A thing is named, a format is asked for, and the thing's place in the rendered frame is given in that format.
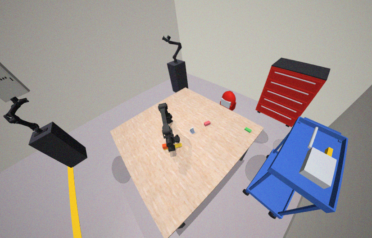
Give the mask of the yellow bar with orange block end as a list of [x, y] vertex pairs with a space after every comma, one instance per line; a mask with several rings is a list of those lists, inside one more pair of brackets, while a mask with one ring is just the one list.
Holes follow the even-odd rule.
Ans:
[[[178, 148], [178, 147], [182, 147], [182, 144], [181, 143], [175, 144], [175, 148]], [[164, 150], [167, 150], [168, 149], [168, 147], [166, 146], [166, 144], [163, 144], [163, 149]]]

